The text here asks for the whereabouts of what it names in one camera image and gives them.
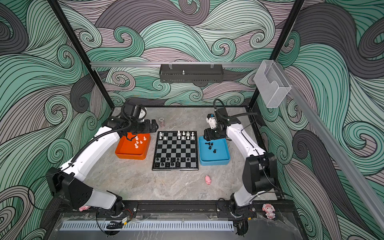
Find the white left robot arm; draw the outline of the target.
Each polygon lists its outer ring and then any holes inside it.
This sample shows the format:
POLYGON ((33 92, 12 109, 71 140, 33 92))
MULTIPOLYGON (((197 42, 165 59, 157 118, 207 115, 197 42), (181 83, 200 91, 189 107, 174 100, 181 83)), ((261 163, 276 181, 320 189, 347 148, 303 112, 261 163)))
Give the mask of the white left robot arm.
POLYGON ((159 129, 156 120, 130 121, 109 117, 96 136, 60 168, 51 168, 46 179, 51 195, 69 205, 73 210, 81 207, 101 208, 118 216, 124 210, 122 197, 109 191, 101 191, 84 183, 88 173, 102 155, 120 139, 130 134, 155 133, 159 129))

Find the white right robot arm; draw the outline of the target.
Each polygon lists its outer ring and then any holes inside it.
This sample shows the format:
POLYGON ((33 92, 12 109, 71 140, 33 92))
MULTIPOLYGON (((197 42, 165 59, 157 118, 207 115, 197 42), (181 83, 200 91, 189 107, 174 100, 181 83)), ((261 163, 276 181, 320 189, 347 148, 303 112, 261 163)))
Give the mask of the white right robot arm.
POLYGON ((257 196, 275 188, 277 163, 272 153, 262 149, 239 123, 229 125, 207 120, 209 128, 204 130, 206 141, 229 138, 245 159, 242 187, 233 194, 236 207, 250 205, 257 196))

